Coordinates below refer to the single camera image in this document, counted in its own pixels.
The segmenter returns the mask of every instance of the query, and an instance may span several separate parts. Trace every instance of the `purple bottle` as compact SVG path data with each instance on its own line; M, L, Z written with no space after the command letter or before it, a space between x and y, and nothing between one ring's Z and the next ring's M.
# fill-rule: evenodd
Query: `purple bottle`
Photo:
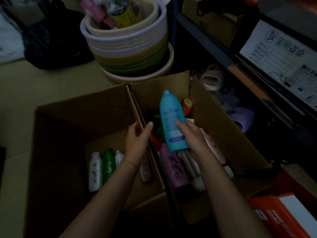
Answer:
M165 143L161 146L160 157L169 182L174 189L180 188L188 184L188 178L184 171L179 157L176 153L169 151Z

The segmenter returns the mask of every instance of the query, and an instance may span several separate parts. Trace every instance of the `blue plastic bottle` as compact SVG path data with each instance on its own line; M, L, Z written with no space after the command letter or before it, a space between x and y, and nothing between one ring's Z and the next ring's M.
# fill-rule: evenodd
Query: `blue plastic bottle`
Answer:
M165 141L171 152L188 149L185 136L177 128L177 120L186 123L183 108L178 99L169 90L165 90L160 103L160 113Z

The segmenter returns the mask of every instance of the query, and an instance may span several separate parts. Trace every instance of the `stacked plastic basin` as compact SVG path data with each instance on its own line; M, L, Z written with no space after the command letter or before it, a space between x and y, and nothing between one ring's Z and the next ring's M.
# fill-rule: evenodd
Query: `stacked plastic basin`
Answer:
M89 15L81 22L81 32L112 85L160 77L172 67L165 5L160 0L140 0L139 7L143 20L130 27L101 30Z

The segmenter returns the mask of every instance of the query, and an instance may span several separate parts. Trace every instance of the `gold bottle cap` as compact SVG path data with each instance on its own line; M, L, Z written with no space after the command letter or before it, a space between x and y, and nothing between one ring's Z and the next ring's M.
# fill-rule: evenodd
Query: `gold bottle cap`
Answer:
M183 104L187 107L187 108L191 108L193 106L193 102L189 99L189 98L185 98L183 101Z

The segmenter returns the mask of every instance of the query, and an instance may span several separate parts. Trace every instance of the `hand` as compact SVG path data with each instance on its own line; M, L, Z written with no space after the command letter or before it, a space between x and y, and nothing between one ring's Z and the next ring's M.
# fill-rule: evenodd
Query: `hand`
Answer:
M200 129L192 122L186 120L187 125L183 122L176 121L176 126L182 131L185 136L188 147L194 151L196 155L206 150L209 147Z
M144 157L153 128L153 123L149 122L140 136L137 136L135 133L135 128L138 124L138 122L135 122L129 126L128 134L125 139L124 155L124 160L134 164L136 167L141 165L141 160Z

